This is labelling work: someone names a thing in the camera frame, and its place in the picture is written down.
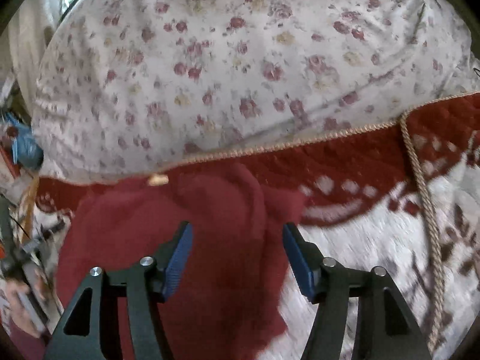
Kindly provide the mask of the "dark red small garment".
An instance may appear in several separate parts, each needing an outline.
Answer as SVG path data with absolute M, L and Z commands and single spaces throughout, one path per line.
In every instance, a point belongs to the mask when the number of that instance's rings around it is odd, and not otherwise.
M 255 359 L 286 325 L 278 311 L 288 262 L 282 228 L 298 222 L 304 196 L 262 185 L 231 164 L 151 186 L 129 179 L 78 206 L 61 247 L 56 291 L 68 303 L 91 267 L 120 270 L 179 224 L 193 246 L 174 295 L 160 306 L 176 359 Z

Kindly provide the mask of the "red and white plush blanket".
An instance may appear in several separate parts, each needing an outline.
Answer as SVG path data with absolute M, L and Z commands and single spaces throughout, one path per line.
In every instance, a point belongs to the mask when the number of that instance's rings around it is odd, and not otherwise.
M 298 229 L 346 267 L 385 267 L 424 335 L 434 321 L 433 273 L 444 274 L 435 359 L 477 359 L 479 341 L 479 95 L 446 97 L 400 120 L 284 144 L 198 154 L 144 179 L 231 164 L 262 185 L 304 196 Z M 43 213 L 74 218 L 81 201 L 118 184 L 42 177 Z M 254 359 L 298 359 L 316 308 L 288 267 L 278 311 L 286 329 Z

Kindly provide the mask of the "blue plastic bag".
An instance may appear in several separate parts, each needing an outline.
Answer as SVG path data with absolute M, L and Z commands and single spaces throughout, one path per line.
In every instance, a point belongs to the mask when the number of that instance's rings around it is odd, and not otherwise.
M 2 117 L 7 127 L 15 130 L 11 138 L 13 163 L 31 171 L 38 170 L 43 163 L 43 150 L 32 135 L 31 128 L 16 119 L 10 112 L 4 113 Z

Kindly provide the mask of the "white floral bed sheet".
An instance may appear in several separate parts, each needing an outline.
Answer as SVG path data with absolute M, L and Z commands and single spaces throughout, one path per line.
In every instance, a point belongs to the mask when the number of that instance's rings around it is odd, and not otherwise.
M 41 61 L 41 174 L 76 183 L 384 123 L 479 89 L 446 0 L 80 0 Z

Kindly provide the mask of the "beige curtain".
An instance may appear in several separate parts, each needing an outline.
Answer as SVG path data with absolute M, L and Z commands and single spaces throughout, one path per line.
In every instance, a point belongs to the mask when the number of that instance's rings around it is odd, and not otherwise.
M 7 26 L 13 72 L 27 113 L 33 112 L 40 63 L 59 26 L 63 0 L 23 0 Z

